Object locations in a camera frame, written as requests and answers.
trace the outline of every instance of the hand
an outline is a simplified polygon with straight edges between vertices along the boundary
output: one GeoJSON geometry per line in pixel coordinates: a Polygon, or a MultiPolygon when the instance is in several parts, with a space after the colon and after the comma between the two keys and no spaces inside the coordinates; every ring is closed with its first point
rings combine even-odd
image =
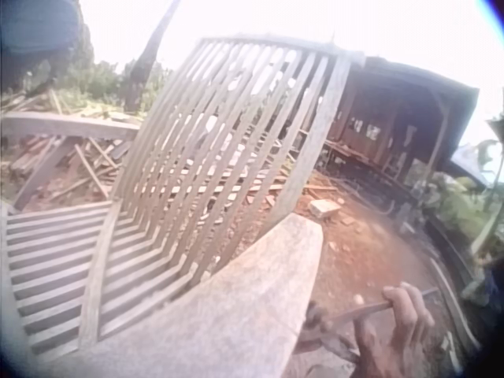
{"type": "Polygon", "coordinates": [[[385,287],[383,296],[392,302],[395,329],[390,341],[382,343],[367,319],[354,322],[361,358],[352,374],[353,378],[412,376],[413,352],[434,327],[434,319],[416,287],[408,283],[401,283],[400,287],[385,287]]]}

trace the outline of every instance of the wooden building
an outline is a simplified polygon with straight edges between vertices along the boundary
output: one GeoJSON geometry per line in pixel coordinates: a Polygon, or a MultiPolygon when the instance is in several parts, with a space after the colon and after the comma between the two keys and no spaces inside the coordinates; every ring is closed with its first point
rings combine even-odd
{"type": "MultiPolygon", "coordinates": [[[[405,178],[415,159],[425,165],[420,181],[443,170],[477,97],[477,89],[433,72],[367,57],[364,67],[350,70],[328,133],[328,170],[339,157],[368,178],[372,172],[389,187],[409,191],[405,178]]],[[[346,167],[346,174],[352,172],[346,167]]]]}

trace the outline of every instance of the person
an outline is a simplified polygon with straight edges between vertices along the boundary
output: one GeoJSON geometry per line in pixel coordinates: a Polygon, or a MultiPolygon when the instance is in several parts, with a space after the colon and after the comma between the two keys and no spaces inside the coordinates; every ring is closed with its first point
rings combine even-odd
{"type": "MultiPolygon", "coordinates": [[[[435,325],[418,288],[401,283],[399,287],[385,287],[383,297],[394,310],[395,329],[390,339],[380,340],[368,318],[354,321],[355,340],[360,352],[353,378],[403,378],[412,376],[414,355],[435,325]]],[[[324,323],[324,316],[316,316],[324,323]]],[[[307,378],[336,378],[334,369],[316,365],[307,378]]]]}

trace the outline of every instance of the chair backrest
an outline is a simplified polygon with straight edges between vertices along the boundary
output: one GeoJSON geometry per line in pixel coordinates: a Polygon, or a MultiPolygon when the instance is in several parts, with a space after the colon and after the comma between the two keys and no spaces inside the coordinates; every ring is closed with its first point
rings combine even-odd
{"type": "Polygon", "coordinates": [[[203,39],[170,75],[113,195],[173,263],[186,254],[183,271],[198,259],[195,280],[216,254],[214,268],[222,268],[246,232],[254,239],[294,209],[352,62],[363,57],[333,45],[203,39]],[[300,129],[308,132],[298,159],[287,181],[272,187],[300,129]],[[280,194],[264,229],[251,228],[272,189],[280,194]]]}

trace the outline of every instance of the sky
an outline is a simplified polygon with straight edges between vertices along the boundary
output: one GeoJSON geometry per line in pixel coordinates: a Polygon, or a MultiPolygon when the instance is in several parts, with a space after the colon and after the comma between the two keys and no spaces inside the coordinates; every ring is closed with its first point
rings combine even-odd
{"type": "MultiPolygon", "coordinates": [[[[80,0],[95,60],[137,58],[170,2],[80,0]]],[[[484,121],[504,103],[504,36],[481,0],[182,0],[157,59],[176,69],[201,37],[239,32],[333,41],[477,87],[461,144],[495,138],[484,121]]]]}

